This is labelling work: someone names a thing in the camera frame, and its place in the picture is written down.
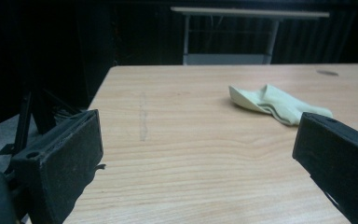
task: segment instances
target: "folded towel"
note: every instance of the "folded towel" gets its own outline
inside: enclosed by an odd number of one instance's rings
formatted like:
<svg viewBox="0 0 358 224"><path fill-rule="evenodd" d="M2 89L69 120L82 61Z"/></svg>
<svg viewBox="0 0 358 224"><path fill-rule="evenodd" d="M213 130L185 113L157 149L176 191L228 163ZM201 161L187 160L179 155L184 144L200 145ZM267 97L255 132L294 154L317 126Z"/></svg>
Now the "folded towel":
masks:
<svg viewBox="0 0 358 224"><path fill-rule="evenodd" d="M266 85L259 91L244 91L229 86L229 94L235 104L272 114L277 121L285 125L298 125L303 112L333 117L329 109L304 103L271 85Z"/></svg>

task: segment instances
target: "wood grain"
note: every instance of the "wood grain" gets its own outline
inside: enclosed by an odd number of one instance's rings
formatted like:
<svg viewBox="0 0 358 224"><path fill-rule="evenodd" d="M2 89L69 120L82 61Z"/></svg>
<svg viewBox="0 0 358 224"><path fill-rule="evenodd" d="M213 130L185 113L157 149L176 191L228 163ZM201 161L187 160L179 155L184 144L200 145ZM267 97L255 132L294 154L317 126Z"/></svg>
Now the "wood grain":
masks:
<svg viewBox="0 0 358 224"><path fill-rule="evenodd" d="M358 64L114 67L90 107L106 169L65 223L348 223L292 159L297 128L229 99L267 83L358 130Z"/></svg>

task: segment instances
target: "beige cloth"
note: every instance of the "beige cloth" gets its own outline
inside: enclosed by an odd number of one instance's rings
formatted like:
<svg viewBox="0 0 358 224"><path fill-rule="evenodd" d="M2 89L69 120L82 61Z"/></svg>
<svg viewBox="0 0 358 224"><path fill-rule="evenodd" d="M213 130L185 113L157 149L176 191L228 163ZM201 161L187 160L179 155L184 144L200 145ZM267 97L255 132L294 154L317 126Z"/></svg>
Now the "beige cloth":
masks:
<svg viewBox="0 0 358 224"><path fill-rule="evenodd" d="M333 117L332 112L323 107L309 105L280 89L266 85L259 91L244 91L229 86L231 100L244 108L271 114L285 125L298 125L303 112Z"/></svg>

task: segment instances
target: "cloth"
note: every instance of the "cloth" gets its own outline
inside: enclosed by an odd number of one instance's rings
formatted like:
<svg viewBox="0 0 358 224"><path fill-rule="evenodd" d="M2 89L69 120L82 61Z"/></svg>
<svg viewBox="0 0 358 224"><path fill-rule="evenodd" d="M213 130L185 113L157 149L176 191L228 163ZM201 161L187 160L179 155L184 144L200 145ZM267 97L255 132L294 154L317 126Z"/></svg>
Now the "cloth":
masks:
<svg viewBox="0 0 358 224"><path fill-rule="evenodd" d="M229 86L231 100L244 108L271 114L285 125L298 125L303 112L333 117L332 112L323 107L309 105L280 89L266 85L259 91L244 91Z"/></svg>

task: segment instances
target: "dark background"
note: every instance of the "dark background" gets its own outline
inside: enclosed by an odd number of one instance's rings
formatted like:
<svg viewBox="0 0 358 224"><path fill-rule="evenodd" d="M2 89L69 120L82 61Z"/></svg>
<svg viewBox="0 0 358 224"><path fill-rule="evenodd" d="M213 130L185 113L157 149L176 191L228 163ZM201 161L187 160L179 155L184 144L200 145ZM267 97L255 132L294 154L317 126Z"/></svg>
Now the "dark background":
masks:
<svg viewBox="0 0 358 224"><path fill-rule="evenodd" d="M329 19L283 21L272 63L358 63L358 0L0 1L0 121L19 113L24 79L87 108L115 65L182 64L184 18L171 7L318 10ZM211 19L191 26L211 29ZM269 20L222 20L266 32ZM190 51L259 53L265 35L190 37Z"/></svg>

